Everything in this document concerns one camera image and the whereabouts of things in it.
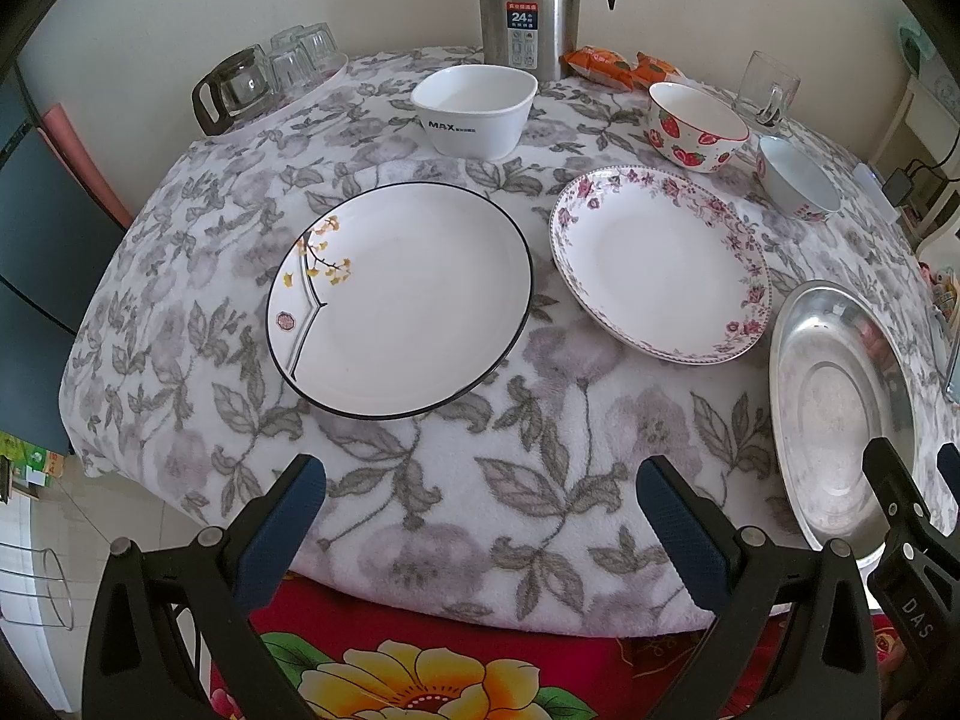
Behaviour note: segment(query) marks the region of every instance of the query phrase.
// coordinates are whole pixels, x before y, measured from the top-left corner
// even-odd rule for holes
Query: metal screw
[[[752,547],[762,547],[767,542],[767,536],[760,528],[755,528],[754,526],[749,526],[744,528],[740,532],[740,537],[743,539],[743,543],[749,544]]]
[[[832,538],[830,540],[830,550],[837,557],[849,557],[851,555],[850,545],[842,538]]]
[[[133,543],[126,536],[114,538],[114,540],[110,543],[110,555],[114,555],[114,557],[125,555],[128,549],[131,548],[132,544]]]
[[[209,527],[203,528],[200,533],[197,533],[197,543],[202,547],[215,547],[220,543],[220,539],[224,537],[224,529]]]

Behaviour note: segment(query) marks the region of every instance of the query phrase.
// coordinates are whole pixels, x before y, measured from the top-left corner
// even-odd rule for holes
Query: tiled floor
[[[56,550],[64,564],[73,598],[74,630],[47,629],[47,641],[74,709],[80,708],[83,654],[109,543],[117,536],[127,536],[144,551],[166,549],[183,546],[199,530],[200,526],[184,514],[119,474],[86,478],[74,458],[67,459],[61,479],[44,491],[40,501],[34,502],[31,509],[34,546]],[[45,607],[45,619],[49,615],[55,620],[49,604]],[[61,614],[67,614],[65,604],[61,604]],[[179,624],[187,650],[192,653],[194,638],[189,611],[181,615]],[[206,666],[200,673],[208,674]]]

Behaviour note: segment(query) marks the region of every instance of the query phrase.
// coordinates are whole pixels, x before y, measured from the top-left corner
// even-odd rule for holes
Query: floral tablecloth
[[[89,474],[117,469],[211,524],[230,522],[296,453],[317,456],[328,499],[293,567],[355,596],[567,634],[702,627],[709,618],[666,560],[632,480],[640,461],[664,454],[737,526],[803,543],[773,448],[770,330],[733,362],[685,367],[631,351],[589,319],[550,261],[557,194],[593,167],[679,169],[646,143],[645,94],[582,79],[541,86],[509,159],[439,156],[410,92],[431,71],[478,61],[456,47],[362,57],[278,124],[190,146],[94,295],[62,382],[67,432]],[[842,213],[825,224],[774,210],[750,146],[715,175],[689,178],[762,243],[774,309],[810,278],[847,285],[874,308],[906,363],[915,476],[945,530],[956,509],[935,457],[958,421],[939,392],[917,263],[853,181],[856,158],[795,122],[789,134],[841,191]],[[507,359],[459,400],[394,422],[338,418],[299,399],[272,364],[267,292],[315,217],[411,179],[480,191],[511,214],[534,252],[533,312]],[[709,279],[678,284],[678,296],[696,299]]]

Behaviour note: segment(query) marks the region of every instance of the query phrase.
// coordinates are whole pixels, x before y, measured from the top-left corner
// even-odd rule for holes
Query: red floral cloth
[[[785,623],[771,618],[724,716],[750,706]],[[703,635],[613,640],[488,628],[373,604],[292,575],[251,624],[328,720],[637,720]],[[881,616],[874,629],[883,661],[896,634]],[[243,717],[216,668],[210,688],[216,712]]]

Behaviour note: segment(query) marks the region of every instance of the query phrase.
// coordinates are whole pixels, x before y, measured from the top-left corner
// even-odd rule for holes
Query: white plate with black rim
[[[580,176],[550,215],[550,247],[584,309],[654,357],[733,360],[769,322],[770,275],[750,229],[675,173],[619,165]]]
[[[520,337],[533,261],[486,197],[448,184],[379,187],[296,238],[267,299],[287,382],[358,419],[435,409],[476,386]]]

